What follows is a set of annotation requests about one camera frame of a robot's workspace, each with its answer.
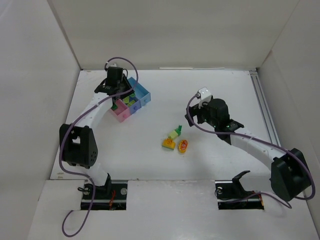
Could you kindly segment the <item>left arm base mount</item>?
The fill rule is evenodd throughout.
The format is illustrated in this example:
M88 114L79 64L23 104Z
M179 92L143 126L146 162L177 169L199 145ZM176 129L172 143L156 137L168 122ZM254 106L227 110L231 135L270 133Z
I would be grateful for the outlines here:
M88 210L93 196L93 185L86 183L77 189L82 193L80 209ZM91 210L93 211L124 211L127 209L127 180L112 180L108 177L104 185L96 186Z

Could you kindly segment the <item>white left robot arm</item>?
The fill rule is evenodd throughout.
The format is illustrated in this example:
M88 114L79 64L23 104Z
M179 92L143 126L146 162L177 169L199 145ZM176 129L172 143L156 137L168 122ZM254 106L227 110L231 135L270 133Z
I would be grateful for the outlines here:
M106 78L96 87L91 101L80 116L59 128L58 162L61 170L91 181L94 178L90 177L90 169L98 172L94 167L98 158L94 129L112 108L114 101L133 92L124 68L110 66L105 71Z

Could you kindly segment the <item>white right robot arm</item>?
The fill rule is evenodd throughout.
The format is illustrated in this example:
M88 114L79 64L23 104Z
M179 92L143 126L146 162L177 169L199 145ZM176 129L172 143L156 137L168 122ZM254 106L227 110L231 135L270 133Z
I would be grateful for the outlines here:
M191 105L192 99L199 103ZM192 96L186 107L189 126L216 135L232 147L241 149L270 171L273 193L283 201L309 201L316 195L316 185L305 156L297 148L288 150L257 138L242 123L230 118L226 102L212 95L205 99Z

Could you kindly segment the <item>dark green square lego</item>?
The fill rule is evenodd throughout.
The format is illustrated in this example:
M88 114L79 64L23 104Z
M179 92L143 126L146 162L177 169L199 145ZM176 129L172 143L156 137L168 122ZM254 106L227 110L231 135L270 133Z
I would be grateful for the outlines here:
M118 106L117 106L116 104L113 104L112 107L111 107L111 109L112 109L113 111L115 111L115 110L118 109Z

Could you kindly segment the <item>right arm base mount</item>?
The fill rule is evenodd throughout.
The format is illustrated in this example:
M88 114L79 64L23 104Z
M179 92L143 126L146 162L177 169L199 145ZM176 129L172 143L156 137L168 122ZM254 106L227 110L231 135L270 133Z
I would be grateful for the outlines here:
M242 171L231 180L216 180L214 194L217 198L219 210L264 210L260 194L255 195L253 190L247 191L240 183L240 179L249 170Z

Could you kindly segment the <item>metallic gold lego brick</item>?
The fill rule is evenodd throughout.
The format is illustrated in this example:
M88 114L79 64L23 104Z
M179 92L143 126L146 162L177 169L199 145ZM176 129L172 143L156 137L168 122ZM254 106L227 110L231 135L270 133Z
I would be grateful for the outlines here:
M136 100L133 99L127 105L130 107L130 106L134 105L135 103L136 103Z

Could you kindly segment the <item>light green rectangular lego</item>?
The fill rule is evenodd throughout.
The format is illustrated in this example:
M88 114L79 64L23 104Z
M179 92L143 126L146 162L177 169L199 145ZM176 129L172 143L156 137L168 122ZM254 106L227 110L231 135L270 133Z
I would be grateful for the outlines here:
M128 103L130 103L130 97L129 96L127 96L127 97L125 97L124 99L123 99L123 102L125 103L125 104L128 104Z

